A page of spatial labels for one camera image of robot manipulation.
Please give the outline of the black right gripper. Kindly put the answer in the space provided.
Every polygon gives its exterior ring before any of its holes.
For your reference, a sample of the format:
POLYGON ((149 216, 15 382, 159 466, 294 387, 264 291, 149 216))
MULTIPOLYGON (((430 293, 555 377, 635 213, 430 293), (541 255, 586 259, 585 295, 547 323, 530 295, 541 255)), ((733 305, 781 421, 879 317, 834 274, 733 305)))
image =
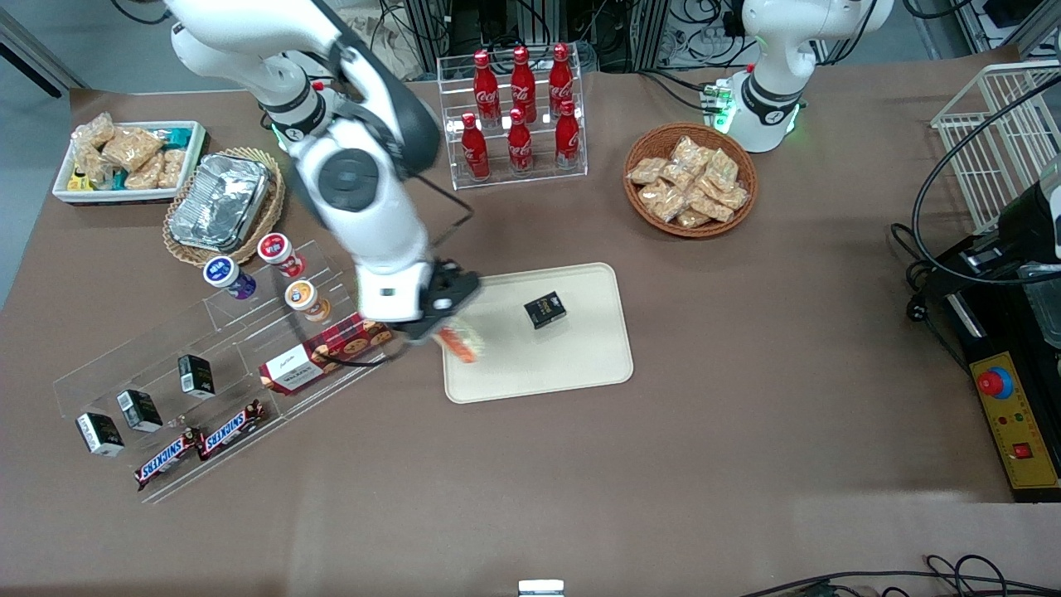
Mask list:
POLYGON ((435 260, 427 285, 420 292, 422 318, 402 323, 406 343, 428 343, 447 318, 467 316, 480 301, 480 273, 464 269, 453 260, 435 260))

